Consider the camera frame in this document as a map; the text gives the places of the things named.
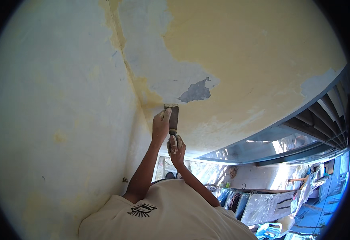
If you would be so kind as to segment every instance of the blue chair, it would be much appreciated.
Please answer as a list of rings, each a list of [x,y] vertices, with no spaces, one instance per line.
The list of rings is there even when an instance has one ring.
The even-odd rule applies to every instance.
[[[278,225],[279,228],[270,227],[270,225]],[[275,239],[280,232],[282,231],[282,224],[281,223],[264,223],[262,225],[259,224],[259,228],[256,231],[256,237],[268,237],[269,239]]]

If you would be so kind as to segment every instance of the hand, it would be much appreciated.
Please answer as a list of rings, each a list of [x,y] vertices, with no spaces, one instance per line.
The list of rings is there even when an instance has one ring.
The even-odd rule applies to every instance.
[[[161,111],[152,120],[152,141],[161,145],[170,130],[171,108]]]
[[[177,135],[170,136],[170,146],[171,146],[171,161],[175,168],[184,165],[184,154],[186,152],[186,145],[184,144],[182,138]]]

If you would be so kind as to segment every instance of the t-shirt logo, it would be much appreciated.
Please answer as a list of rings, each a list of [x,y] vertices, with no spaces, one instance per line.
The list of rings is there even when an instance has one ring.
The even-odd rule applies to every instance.
[[[130,212],[127,212],[128,214],[136,217],[149,217],[149,213],[152,212],[152,210],[157,209],[157,207],[146,204],[145,202],[139,204],[139,205],[134,205],[131,208]]]

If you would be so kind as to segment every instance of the man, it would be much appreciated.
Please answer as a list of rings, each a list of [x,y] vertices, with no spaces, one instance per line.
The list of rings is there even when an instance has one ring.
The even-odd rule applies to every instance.
[[[183,179],[151,185],[170,116],[171,109],[167,108],[153,118],[152,142],[126,193],[122,197],[113,195],[104,207],[83,220],[80,239],[257,239],[186,168],[186,145],[180,136],[170,136],[170,156]]]

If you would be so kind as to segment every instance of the white t-shirt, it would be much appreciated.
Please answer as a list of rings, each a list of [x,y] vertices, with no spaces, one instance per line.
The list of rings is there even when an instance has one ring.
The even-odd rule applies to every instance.
[[[98,212],[84,219],[81,240],[109,239],[257,239],[224,207],[212,207],[184,180],[152,185],[136,204],[113,195]]]

